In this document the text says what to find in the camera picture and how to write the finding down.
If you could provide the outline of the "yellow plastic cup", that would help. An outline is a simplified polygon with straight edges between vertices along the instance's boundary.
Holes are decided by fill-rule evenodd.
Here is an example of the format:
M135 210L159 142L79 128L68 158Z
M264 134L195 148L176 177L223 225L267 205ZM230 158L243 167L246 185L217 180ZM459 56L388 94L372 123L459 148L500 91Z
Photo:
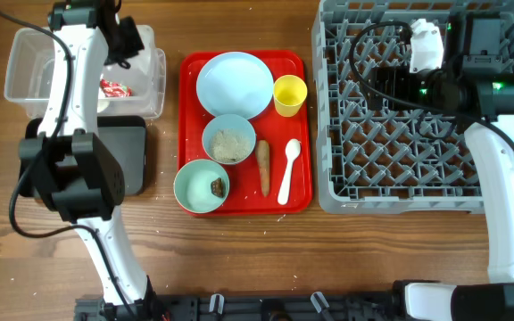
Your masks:
M305 82L296 75L284 75L274 83L274 106L277 113L290 118L297 114L308 94Z

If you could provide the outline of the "light blue bowl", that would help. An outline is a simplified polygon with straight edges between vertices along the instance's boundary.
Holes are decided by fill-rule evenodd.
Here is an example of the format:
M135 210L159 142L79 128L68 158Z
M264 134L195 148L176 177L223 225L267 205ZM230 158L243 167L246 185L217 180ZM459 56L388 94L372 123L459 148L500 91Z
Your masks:
M256 132L245 118L225 114L212 119L203 130L203 149L223 165L236 165L247 159L256 145Z

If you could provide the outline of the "pile of rice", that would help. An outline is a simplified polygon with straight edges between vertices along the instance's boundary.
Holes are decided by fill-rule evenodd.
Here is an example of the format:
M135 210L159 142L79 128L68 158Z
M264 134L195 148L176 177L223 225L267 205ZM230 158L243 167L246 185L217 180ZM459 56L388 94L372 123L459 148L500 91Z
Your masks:
M236 129L220 129L211 138L210 154L214 160L232 164L244 160L252 150L249 137Z

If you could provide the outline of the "mint green bowl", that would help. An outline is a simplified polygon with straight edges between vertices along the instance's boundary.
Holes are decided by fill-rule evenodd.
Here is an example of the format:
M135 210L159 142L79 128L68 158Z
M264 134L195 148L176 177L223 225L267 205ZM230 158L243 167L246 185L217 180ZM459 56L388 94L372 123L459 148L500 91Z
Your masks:
M220 177L225 187L225 197L211 193L211 182ZM228 198L230 181L226 170L213 160L192 160L177 173L173 192L178 204L194 214L212 212L222 206Z

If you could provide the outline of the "brown food scrap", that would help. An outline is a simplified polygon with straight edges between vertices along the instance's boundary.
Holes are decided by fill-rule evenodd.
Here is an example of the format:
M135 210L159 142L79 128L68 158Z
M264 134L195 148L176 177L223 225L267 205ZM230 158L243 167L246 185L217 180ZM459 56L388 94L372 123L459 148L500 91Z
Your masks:
M219 198L225 197L225 187L220 177L211 182L211 193Z

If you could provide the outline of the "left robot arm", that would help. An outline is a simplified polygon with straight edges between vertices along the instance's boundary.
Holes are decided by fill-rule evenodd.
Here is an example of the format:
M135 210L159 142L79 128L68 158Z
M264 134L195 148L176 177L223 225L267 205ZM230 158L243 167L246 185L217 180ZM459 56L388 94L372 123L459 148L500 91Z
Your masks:
M121 219L126 184L120 164L98 135L97 103L104 66L126 69L144 45L134 21L118 20L118 1L54 4L46 35L54 41L54 74L37 135L20 142L21 175L12 193L28 189L59 213L87 247L103 283L99 316L153 320L160 315L149 277L131 249Z

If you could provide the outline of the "grey dishwasher rack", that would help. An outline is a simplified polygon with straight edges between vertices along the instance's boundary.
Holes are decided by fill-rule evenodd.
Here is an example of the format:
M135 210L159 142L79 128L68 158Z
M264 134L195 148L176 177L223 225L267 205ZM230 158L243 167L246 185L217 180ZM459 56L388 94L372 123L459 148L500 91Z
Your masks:
M501 17L499 56L514 72L514 0L323 1L311 32L317 91L318 196L332 214L484 210L475 166L453 118L421 110L372 111L356 74L405 66L396 21L445 29L456 13Z

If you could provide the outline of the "black waste bin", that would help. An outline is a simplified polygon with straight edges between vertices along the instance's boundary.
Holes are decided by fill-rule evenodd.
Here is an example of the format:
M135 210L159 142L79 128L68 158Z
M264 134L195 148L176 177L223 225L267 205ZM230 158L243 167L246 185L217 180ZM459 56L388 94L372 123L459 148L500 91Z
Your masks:
M60 136L20 188L23 197L104 200L120 204L142 192L145 121L139 116L97 119L97 133Z

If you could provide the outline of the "red snack wrapper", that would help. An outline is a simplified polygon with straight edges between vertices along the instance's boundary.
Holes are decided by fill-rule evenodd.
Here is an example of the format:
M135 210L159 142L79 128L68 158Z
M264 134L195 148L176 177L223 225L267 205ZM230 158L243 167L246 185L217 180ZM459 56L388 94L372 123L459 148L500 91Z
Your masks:
M133 91L130 87L102 79L100 81L100 88L104 93L105 97L129 97L133 95Z

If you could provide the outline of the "clear plastic bin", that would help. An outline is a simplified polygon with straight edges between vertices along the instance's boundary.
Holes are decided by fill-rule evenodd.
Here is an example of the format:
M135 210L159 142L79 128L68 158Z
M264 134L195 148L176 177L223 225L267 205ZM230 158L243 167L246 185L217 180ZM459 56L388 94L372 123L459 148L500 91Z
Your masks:
M98 64L89 59L74 64L73 84L77 89L93 80L106 80L125 86L131 92L125 97L108 97L99 84L92 85L98 91L99 116L137 115L156 119L162 114L166 87L165 53L155 45L150 26L139 25L137 31L145 48L128 59L128 69L113 64L99 70ZM42 117L52 93L54 60L63 56L50 37L34 29L19 29L7 64L5 99L20 105L32 119Z

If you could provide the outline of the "light blue plate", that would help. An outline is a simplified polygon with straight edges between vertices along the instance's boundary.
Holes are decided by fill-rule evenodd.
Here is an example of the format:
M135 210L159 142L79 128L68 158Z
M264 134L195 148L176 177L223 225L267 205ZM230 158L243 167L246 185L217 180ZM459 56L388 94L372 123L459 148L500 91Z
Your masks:
M269 106L273 86L272 73L264 61L249 53L227 52L204 64L195 92L213 116L236 114L252 119Z

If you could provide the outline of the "white plastic spoon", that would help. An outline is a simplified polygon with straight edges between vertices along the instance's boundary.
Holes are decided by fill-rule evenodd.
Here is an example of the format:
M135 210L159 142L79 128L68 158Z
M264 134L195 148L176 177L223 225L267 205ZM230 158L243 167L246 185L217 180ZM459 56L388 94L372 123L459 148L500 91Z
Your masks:
M290 194L293 165L297 157L301 154L301 142L295 138L286 144L286 168L278 191L278 204L287 205Z

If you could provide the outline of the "red plastic tray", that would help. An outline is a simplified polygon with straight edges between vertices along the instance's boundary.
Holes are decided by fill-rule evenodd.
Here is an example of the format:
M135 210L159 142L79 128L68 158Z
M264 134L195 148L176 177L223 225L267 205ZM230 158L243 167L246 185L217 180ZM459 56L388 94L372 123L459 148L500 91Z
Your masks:
M312 199L305 106L284 117L275 84L304 78L287 50L200 52L181 64L174 195L196 217L289 214Z

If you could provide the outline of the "brown carrot piece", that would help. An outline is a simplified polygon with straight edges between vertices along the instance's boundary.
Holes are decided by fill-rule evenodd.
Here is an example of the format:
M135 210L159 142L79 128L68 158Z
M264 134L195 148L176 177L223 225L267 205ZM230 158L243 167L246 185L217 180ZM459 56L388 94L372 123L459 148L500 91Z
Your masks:
M263 196L268 196L270 191L269 173L269 144L265 140L259 140L256 145L255 155L261 180L261 192Z

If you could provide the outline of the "black mounting rail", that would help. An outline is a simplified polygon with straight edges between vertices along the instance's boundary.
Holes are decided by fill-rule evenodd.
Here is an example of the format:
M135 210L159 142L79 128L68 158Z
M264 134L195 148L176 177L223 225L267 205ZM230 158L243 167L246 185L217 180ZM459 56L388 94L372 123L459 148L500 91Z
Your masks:
M115 306L99 299L78 299L75 320L259 321L268 309L282 307L293 320L402 320L388 293L325 295L314 304L312 296L239 297L163 296Z

